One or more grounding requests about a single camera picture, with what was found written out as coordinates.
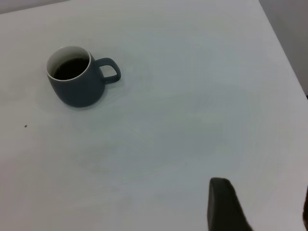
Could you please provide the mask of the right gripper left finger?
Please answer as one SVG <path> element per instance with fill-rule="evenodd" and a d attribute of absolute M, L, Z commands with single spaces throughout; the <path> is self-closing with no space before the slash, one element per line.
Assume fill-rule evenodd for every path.
<path fill-rule="evenodd" d="M 210 231 L 251 231 L 236 191 L 226 178 L 211 178 L 207 205 Z"/>

